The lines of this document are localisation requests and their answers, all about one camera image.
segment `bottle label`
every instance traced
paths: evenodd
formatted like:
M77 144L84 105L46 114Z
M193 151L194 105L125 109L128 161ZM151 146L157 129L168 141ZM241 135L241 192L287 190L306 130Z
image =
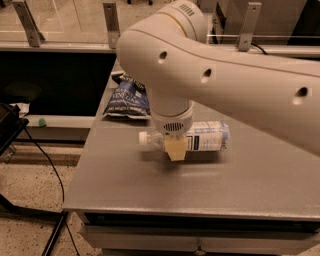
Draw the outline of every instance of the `bottle label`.
M216 151L221 149L222 132L203 133L201 136L187 136L188 151Z
M223 143L224 126L219 121L195 122L187 132L188 151L217 151Z

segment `gray table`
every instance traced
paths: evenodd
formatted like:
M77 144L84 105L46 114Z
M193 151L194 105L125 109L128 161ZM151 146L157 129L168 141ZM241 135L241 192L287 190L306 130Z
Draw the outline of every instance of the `gray table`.
M92 246L279 255L319 243L319 158L196 105L196 120L229 124L228 149L170 162L139 145L149 122L102 116L115 87L110 78L63 205L86 224L81 232Z

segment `table top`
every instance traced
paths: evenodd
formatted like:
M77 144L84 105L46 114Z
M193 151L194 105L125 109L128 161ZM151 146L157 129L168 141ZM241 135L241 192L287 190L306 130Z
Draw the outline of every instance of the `table top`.
M320 220L320 158L196 104L195 120L229 125L228 148L171 162L165 152L139 145L139 132L153 129L149 122L102 116L115 87L110 78L64 210Z

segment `floor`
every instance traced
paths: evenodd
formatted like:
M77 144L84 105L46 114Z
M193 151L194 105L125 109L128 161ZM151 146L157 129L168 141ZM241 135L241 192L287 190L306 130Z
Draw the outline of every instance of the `floor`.
M25 41L25 34L9 0L0 9L0 40ZM28 0L35 20L48 41L107 43L102 0ZM117 0L120 31L154 13L170 0ZM81 145L42 145L52 158L65 191L76 172L83 147ZM12 203L30 208L61 211L62 193L58 179L42 153L32 144L16 145L16 153L8 164L0 164L0 193ZM80 255L99 255L78 234L81 222L75 214L67 221ZM23 219L0 218L0 256L41 255L53 226ZM76 255L70 236L64 228L54 246L53 256ZM299 256L319 256L320 246Z

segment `black device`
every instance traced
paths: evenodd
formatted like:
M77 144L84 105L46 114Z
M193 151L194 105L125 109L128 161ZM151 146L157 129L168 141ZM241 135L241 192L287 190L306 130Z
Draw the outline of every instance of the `black device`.
M29 123L28 119L19 118L19 111L17 105L0 103L0 155Z

